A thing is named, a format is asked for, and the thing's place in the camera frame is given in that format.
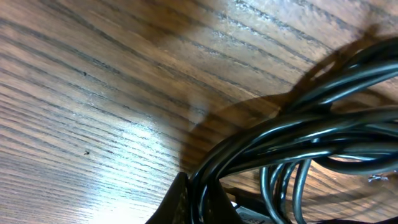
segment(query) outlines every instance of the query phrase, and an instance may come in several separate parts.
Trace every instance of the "black cord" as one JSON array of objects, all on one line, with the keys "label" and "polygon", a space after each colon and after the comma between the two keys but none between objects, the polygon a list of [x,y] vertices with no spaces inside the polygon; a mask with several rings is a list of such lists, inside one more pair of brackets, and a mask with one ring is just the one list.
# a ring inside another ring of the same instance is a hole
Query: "black cord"
[{"label": "black cord", "polygon": [[212,192],[220,188],[218,179],[226,175],[260,168],[264,210],[276,223],[292,223],[285,201],[290,176],[298,164],[293,212],[297,223],[305,223],[301,201],[312,160],[350,175],[398,168],[398,107],[345,114],[330,111],[333,102],[397,76],[397,49],[398,39],[394,38],[360,51],[332,79],[295,100],[276,118],[215,146],[190,179],[191,223],[218,224],[214,218],[218,208],[211,206]]}]

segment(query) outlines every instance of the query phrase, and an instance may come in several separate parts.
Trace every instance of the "coiled cable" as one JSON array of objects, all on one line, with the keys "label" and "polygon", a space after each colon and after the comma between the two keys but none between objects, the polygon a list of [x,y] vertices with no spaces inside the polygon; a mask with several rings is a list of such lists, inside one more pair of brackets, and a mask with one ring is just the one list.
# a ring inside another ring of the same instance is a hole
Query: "coiled cable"
[{"label": "coiled cable", "polygon": [[[286,213],[290,176],[295,221],[305,223],[301,201],[312,161],[349,175],[371,175],[398,168],[398,107],[384,106],[333,113],[333,102],[398,75],[398,39],[368,47],[349,59],[331,79],[310,90],[280,114],[216,145],[191,176],[190,221],[219,224],[219,179],[260,169],[264,210],[278,224],[292,223]],[[359,162],[338,161],[335,157]],[[228,222],[242,223],[234,211]]]}]

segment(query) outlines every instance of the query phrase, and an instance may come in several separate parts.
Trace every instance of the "black plastic object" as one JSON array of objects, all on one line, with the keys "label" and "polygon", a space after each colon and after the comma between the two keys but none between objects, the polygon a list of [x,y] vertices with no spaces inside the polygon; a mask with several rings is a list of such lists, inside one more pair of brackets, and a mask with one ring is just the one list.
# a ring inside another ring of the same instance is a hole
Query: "black plastic object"
[{"label": "black plastic object", "polygon": [[[188,201],[180,203],[181,175],[148,223],[179,223],[173,209],[187,205],[180,223],[221,224],[243,221],[225,195],[219,179],[261,169],[263,215],[278,224],[292,223],[285,209],[292,171],[295,221],[305,223],[302,193],[311,162],[349,175],[372,175],[398,168],[398,107],[332,113],[333,102],[398,75],[398,39],[389,39],[357,53],[334,75],[284,108],[280,114],[234,134],[215,146],[192,174]],[[343,162],[334,158],[356,159]],[[395,219],[379,223],[394,223]],[[322,223],[347,223],[331,220]]]},{"label": "black plastic object", "polygon": [[159,208],[147,224],[184,224],[189,223],[190,211],[188,202],[188,176],[180,172],[175,177]]}]

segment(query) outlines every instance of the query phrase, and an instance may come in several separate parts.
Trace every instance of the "wooden table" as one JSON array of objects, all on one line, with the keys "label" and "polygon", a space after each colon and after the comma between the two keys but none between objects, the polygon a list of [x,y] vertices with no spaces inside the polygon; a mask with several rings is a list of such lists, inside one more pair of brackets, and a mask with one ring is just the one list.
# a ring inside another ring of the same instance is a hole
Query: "wooden table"
[{"label": "wooden table", "polygon": [[[1,0],[0,223],[145,223],[177,172],[396,32],[394,0]],[[397,183],[313,163],[305,218],[394,217]]]}]

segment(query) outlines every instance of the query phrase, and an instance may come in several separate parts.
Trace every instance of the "wood grain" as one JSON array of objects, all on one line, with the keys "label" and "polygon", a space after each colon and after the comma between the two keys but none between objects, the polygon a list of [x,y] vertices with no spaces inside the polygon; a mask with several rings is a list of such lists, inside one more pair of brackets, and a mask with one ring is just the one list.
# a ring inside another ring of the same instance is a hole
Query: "wood grain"
[{"label": "wood grain", "polygon": [[[0,223],[145,223],[177,172],[396,34],[394,3],[0,1]],[[337,110],[394,103],[397,87]],[[223,183],[258,192],[257,175]],[[305,218],[394,217],[396,183],[313,163]]]}]

